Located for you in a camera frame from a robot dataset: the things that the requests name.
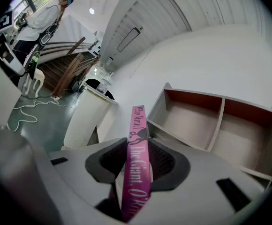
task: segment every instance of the wooden staircase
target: wooden staircase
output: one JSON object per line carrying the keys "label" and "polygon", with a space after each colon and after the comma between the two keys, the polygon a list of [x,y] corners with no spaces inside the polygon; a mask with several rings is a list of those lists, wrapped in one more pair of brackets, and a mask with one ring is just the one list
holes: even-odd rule
{"label": "wooden staircase", "polygon": [[98,59],[99,56],[94,57],[89,52],[70,54],[47,61],[39,65],[38,69],[45,75],[44,86],[59,96],[73,78],[78,76],[81,81]]}

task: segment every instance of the white stool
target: white stool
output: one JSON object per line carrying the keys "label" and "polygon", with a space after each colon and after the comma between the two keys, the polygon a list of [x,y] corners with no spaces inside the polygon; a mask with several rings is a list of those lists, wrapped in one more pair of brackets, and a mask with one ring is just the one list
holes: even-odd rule
{"label": "white stool", "polygon": [[[41,89],[41,87],[43,86],[45,76],[44,76],[44,74],[43,74],[43,72],[41,70],[36,68],[34,78],[36,79],[36,81],[34,83],[33,90],[35,90],[35,86],[36,86],[36,83],[38,82],[38,80],[40,81],[40,85],[37,88],[37,91],[35,93],[35,97],[37,98],[38,97],[38,92]],[[32,83],[32,79],[31,79],[30,75],[28,74],[27,81],[24,84],[25,88],[28,86],[27,91],[25,92],[25,95],[27,95],[29,93],[31,83]]]}

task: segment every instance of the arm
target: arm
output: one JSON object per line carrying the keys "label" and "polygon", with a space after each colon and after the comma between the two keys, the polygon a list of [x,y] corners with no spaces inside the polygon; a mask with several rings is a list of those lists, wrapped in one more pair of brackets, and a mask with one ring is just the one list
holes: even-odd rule
{"label": "arm", "polygon": [[58,17],[57,6],[52,6],[40,15],[28,21],[28,26],[34,29],[43,29],[52,25]]}

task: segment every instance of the gray floor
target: gray floor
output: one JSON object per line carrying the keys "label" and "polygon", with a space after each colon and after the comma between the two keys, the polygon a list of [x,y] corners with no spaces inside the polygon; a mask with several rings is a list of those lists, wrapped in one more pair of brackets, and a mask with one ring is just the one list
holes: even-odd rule
{"label": "gray floor", "polygon": [[[49,94],[50,91],[43,87],[38,95],[48,96]],[[66,105],[65,107],[60,107],[55,104],[39,104],[34,108],[23,108],[24,113],[37,117],[38,122],[20,122],[19,128],[16,132],[26,137],[31,143],[43,146],[47,152],[60,150],[63,146],[67,127],[79,102],[78,95],[79,93],[72,94],[64,92],[62,94],[63,98],[59,100],[59,104]],[[28,97],[35,97],[35,92],[32,90],[32,86],[28,93]],[[20,97],[15,107],[32,105],[36,100],[48,102],[52,99],[47,97],[32,100]],[[13,110],[8,122],[11,130],[16,129],[17,123],[20,119],[34,120],[34,118],[23,115],[20,112],[20,109]]]}

